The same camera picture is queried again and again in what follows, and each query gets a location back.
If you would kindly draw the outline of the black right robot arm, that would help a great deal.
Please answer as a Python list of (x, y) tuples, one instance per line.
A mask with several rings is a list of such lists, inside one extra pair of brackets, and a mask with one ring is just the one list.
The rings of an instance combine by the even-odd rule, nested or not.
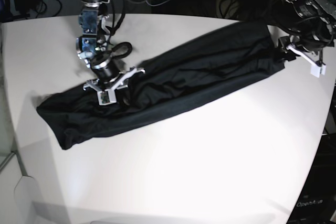
[(86, 64), (96, 76), (88, 80), (83, 89), (93, 89), (97, 93), (100, 106), (115, 103), (129, 104), (129, 80), (144, 69), (127, 69), (123, 59), (133, 50), (129, 42), (114, 45), (112, 36), (120, 28), (125, 13), (118, 20), (108, 14), (111, 0), (80, 0), (83, 3), (78, 17), (82, 35), (76, 40), (78, 58)]

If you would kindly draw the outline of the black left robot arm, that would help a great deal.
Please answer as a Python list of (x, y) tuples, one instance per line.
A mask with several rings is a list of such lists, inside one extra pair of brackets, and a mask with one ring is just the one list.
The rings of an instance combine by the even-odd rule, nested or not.
[[(277, 0), (270, 0), (268, 13)], [(334, 47), (335, 5), (329, 0), (279, 0), (293, 6), (297, 21), (281, 21), (273, 15), (275, 25), (287, 36), (280, 37), (278, 49), (283, 60), (292, 61), (302, 57), (310, 63), (310, 73), (320, 77), (326, 73), (323, 50)]]

